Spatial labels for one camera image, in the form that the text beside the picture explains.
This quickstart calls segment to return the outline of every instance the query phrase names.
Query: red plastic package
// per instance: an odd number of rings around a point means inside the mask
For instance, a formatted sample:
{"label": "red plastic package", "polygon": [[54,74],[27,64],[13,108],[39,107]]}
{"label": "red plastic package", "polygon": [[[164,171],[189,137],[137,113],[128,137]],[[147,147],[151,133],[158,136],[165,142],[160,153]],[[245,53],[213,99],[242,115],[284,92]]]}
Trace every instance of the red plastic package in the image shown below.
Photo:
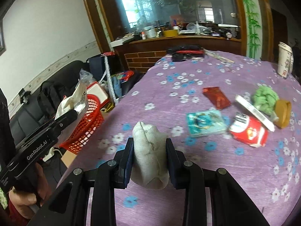
{"label": "red plastic package", "polygon": [[229,132],[234,139],[256,148],[264,147],[268,138],[268,131],[259,120],[241,113],[236,114]]}
{"label": "red plastic package", "polygon": [[213,103],[218,110],[222,110],[231,105],[231,102],[219,87],[203,88],[203,94]]}

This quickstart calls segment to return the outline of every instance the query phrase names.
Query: red basket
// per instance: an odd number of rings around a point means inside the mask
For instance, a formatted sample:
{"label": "red basket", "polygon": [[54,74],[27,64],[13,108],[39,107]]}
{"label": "red basket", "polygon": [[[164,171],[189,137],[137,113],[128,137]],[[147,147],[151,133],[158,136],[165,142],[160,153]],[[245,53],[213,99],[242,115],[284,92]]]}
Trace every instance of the red basket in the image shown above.
{"label": "red basket", "polygon": [[87,94],[89,108],[81,119],[75,130],[67,141],[60,144],[60,147],[69,150],[73,154],[78,152],[89,141],[89,137],[103,123],[103,117],[100,112],[100,101],[97,96]]}

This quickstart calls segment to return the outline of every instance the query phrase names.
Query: purple tablecloth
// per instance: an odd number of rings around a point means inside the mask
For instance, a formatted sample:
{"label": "purple tablecloth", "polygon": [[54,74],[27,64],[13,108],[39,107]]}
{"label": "purple tablecloth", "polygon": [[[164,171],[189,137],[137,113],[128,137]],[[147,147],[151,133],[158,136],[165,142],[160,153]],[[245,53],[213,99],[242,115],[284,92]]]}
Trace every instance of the purple tablecloth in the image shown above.
{"label": "purple tablecloth", "polygon": [[[204,61],[173,63],[168,57],[158,61],[92,135],[65,176],[74,168],[93,169],[112,159],[117,150],[124,149],[133,126],[143,121],[168,133],[175,148],[200,167],[227,169],[269,224],[281,225],[301,195],[301,86],[292,76],[286,80],[277,76],[269,62],[217,53],[235,63],[209,56]],[[213,107],[202,94],[204,87],[219,86],[234,103],[236,94],[249,100],[259,85],[272,87],[292,103],[289,127],[269,132],[264,148],[252,148],[229,134],[189,137],[186,113]],[[236,103],[222,110],[225,121],[231,124],[238,111],[247,114]],[[117,225],[182,225],[184,196],[171,184],[155,191],[131,181],[126,190],[115,190]]]}

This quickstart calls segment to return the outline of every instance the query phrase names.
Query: black backpack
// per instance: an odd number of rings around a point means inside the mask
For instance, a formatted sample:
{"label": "black backpack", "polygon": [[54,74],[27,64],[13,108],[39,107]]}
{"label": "black backpack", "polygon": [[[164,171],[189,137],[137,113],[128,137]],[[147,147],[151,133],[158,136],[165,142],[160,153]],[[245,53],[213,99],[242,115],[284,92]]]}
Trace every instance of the black backpack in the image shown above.
{"label": "black backpack", "polygon": [[46,120],[52,119],[58,109],[64,96],[70,96],[70,90],[61,83],[44,81],[40,86],[38,95],[38,104],[46,117]]}

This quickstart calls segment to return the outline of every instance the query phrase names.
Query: human hand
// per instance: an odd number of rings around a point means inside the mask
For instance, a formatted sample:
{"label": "human hand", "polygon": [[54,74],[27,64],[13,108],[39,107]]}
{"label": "human hand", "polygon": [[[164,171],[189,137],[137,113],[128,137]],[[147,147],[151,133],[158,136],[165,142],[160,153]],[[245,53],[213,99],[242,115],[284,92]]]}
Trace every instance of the human hand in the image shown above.
{"label": "human hand", "polygon": [[[41,206],[50,197],[51,189],[48,186],[48,182],[43,173],[43,168],[36,163],[36,170],[38,175],[38,195],[41,197]],[[36,204],[37,198],[35,194],[31,194],[24,191],[18,191],[14,187],[9,192],[9,199],[11,203],[15,206],[16,210],[20,215],[26,219],[31,219],[34,216],[34,212],[29,207]]]}

